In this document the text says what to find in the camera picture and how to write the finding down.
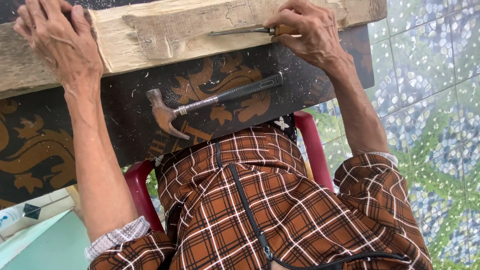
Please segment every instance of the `claw hammer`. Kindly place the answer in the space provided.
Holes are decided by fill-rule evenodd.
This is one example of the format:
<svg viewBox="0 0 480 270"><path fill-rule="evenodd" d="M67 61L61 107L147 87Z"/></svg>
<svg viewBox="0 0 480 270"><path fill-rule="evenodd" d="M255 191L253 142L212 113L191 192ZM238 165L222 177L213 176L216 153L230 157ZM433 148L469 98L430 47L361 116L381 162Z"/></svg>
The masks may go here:
<svg viewBox="0 0 480 270"><path fill-rule="evenodd" d="M185 135L184 133L178 131L172 126L172 121L177 116L185 115L189 112L192 112L194 110L198 110L200 108L204 108L207 106L224 104L234 99L255 94L260 91L266 90L268 88L281 86L281 85L283 85L283 76L282 76L282 73L279 72L278 74L265 78L261 81L254 82L245 86L239 86L239 87L230 89L226 92L223 92L221 94L211 96L207 99L204 99L189 105L180 106L177 109L172 109L165 106L162 100L162 93L158 88L146 92L146 95L150 100L150 102L152 103L153 115L155 116L155 120L157 124L160 126L160 128L170 135L188 140L190 139L188 135Z"/></svg>

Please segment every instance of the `plaid shirt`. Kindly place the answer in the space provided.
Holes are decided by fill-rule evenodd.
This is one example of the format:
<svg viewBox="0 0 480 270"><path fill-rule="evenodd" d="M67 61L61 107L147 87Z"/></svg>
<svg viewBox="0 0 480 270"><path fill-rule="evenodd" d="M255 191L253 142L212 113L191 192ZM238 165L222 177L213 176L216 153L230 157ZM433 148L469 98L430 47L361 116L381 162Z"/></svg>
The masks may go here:
<svg viewBox="0 0 480 270"><path fill-rule="evenodd" d="M273 261L290 269L432 269L407 182L383 156L345 161L334 194L305 177L294 143L260 125L165 155L156 175L167 234L117 237L89 269L268 269Z"/></svg>

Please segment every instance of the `wooden handle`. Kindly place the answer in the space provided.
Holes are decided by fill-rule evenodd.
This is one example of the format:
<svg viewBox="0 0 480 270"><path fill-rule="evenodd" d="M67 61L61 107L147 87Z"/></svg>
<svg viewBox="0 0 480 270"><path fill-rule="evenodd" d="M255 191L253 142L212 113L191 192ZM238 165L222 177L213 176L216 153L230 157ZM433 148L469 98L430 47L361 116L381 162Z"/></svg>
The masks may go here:
<svg viewBox="0 0 480 270"><path fill-rule="evenodd" d="M275 26L274 36L279 36L281 34L300 35L298 30L293 27L286 26L286 25Z"/></svg>

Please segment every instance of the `table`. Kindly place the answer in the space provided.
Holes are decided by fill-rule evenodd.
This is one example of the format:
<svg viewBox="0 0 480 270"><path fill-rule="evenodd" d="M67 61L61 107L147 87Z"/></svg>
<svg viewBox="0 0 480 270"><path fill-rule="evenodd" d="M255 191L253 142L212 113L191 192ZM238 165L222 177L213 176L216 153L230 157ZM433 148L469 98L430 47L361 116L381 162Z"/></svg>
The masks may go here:
<svg viewBox="0 0 480 270"><path fill-rule="evenodd" d="M149 0L76 0L105 9ZM17 0L0 3L0 23L14 21ZM366 25L340 34L364 88L374 85ZM145 92L160 88L171 108L281 71L284 85L178 117L190 141L159 130ZM270 44L103 78L101 98L120 166L170 153L335 97L320 69ZM72 127L61 87L0 100L0 209L76 183Z"/></svg>

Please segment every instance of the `red plastic chair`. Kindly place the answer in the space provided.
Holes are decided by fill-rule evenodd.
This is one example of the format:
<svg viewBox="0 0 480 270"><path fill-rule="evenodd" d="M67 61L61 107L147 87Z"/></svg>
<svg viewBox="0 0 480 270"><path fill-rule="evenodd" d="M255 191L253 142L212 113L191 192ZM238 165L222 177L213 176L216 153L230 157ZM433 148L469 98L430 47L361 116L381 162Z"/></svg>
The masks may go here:
<svg viewBox="0 0 480 270"><path fill-rule="evenodd" d="M324 148L322 147L322 141L318 135L313 116L304 111L297 111L294 113L294 116L295 125L300 130L305 148L307 149L307 156L315 182L333 191ZM153 165L149 160L140 161L133 164L124 176L138 215L145 217L150 223L150 229L153 231L164 232L145 184L147 176L152 170Z"/></svg>

